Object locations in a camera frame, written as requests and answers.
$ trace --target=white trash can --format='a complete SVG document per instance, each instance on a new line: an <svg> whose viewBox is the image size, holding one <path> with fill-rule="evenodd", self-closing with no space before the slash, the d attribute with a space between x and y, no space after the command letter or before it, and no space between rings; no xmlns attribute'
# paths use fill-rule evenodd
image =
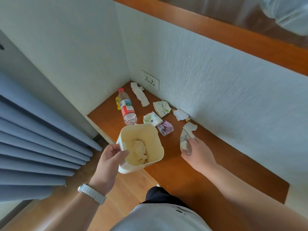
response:
<svg viewBox="0 0 308 231"><path fill-rule="evenodd" d="M119 164L119 172L126 174L133 171L140 170L144 167L147 167L155 162L160 161L164 157L164 148L161 145L160 139L158 137L157 129L149 124L139 124L132 126L125 126L118 137L116 143L120 145L121 151L129 150L128 146L131 146L134 141L142 141L145 145L147 163L134 166L127 162L129 157L132 155L129 154L125 160Z"/></svg>

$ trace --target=right arm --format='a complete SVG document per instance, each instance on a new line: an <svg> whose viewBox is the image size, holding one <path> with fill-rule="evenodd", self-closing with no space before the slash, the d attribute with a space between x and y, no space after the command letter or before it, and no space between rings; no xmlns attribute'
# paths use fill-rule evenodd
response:
<svg viewBox="0 0 308 231"><path fill-rule="evenodd" d="M199 140L187 140L192 154L182 157L206 176L250 222L254 230L308 230L308 220L292 209L250 186L218 165L209 147Z"/></svg>

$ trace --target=watch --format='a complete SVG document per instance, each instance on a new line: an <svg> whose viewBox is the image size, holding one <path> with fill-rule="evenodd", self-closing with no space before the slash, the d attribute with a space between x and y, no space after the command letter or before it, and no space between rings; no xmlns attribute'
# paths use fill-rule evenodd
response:
<svg viewBox="0 0 308 231"><path fill-rule="evenodd" d="M106 196L98 193L96 190L92 189L87 184L83 183L78 188L79 192L83 192L94 199L94 201L98 202L100 205L102 205L105 202Z"/></svg>

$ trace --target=outlet cover plate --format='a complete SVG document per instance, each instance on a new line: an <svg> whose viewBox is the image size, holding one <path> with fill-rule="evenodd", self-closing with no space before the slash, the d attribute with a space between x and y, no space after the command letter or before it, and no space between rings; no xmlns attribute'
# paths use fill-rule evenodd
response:
<svg viewBox="0 0 308 231"><path fill-rule="evenodd" d="M155 78L154 76L150 75L149 73L141 70L140 75L142 80L144 81L144 84L147 87L155 88L156 90L159 90L159 80Z"/></svg>

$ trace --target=t-shirt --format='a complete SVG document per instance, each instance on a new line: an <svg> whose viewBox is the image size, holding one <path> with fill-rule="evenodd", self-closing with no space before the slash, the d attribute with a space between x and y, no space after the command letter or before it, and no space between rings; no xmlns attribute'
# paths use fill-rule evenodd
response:
<svg viewBox="0 0 308 231"><path fill-rule="evenodd" d="M140 204L111 230L210 231L211 229L197 213L188 208L173 204Z"/></svg>

